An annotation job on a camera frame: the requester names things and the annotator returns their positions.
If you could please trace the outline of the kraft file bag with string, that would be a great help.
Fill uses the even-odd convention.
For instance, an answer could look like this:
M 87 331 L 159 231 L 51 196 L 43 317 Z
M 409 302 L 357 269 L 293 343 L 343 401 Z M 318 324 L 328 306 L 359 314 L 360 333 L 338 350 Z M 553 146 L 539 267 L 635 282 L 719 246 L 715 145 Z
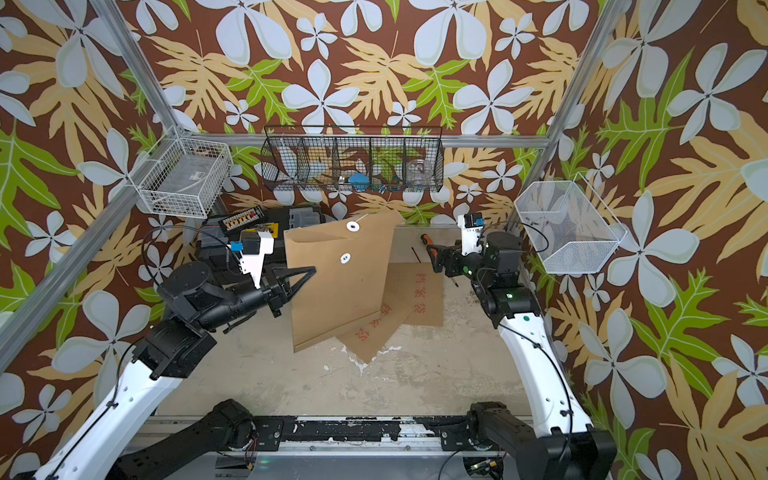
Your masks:
M 378 316 L 397 211 L 362 214 L 285 233 L 287 266 L 316 273 L 291 301 L 293 351 L 347 334 Z

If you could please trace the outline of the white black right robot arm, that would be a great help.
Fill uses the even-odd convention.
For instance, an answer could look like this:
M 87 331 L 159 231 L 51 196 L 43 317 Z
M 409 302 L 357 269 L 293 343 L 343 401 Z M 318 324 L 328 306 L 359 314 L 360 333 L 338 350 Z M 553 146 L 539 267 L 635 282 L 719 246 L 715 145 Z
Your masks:
M 499 402 L 468 411 L 472 439 L 500 447 L 522 479 L 605 479 L 617 454 L 575 398 L 558 362 L 537 301 L 520 282 L 522 241 L 482 228 L 465 229 L 453 246 L 421 237 L 432 268 L 470 282 L 480 306 L 507 346 L 522 380 L 532 422 Z

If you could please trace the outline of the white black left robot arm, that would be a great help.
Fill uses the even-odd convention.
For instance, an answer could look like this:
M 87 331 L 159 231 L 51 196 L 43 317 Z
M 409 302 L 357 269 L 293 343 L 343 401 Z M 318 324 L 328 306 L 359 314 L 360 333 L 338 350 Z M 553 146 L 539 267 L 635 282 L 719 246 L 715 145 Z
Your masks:
M 193 425 L 134 453 L 128 444 L 159 404 L 213 349 L 217 328 L 231 331 L 267 307 L 281 309 L 315 275 L 313 266 L 270 265 L 261 286 L 250 280 L 223 288 L 209 266 L 192 262 L 159 286 L 165 313 L 125 353 L 115 386 L 73 437 L 50 460 L 19 479 L 164 479 L 210 452 L 248 455 L 259 434 L 253 415 L 225 400 Z

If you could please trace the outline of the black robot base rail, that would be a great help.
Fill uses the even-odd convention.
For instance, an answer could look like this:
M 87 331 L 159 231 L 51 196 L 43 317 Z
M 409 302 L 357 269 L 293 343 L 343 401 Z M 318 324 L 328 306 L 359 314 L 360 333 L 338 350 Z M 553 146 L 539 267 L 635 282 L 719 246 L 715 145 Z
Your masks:
M 123 454 L 110 472 L 128 479 L 158 478 L 205 454 L 230 454 L 253 464 L 259 454 L 292 449 L 363 451 L 487 451 L 504 447 L 482 430 L 492 414 L 507 422 L 503 431 L 517 439 L 534 437 L 531 426 L 500 402 L 478 402 L 463 416 L 255 416 L 233 399 L 218 403 L 195 423 L 133 453 Z

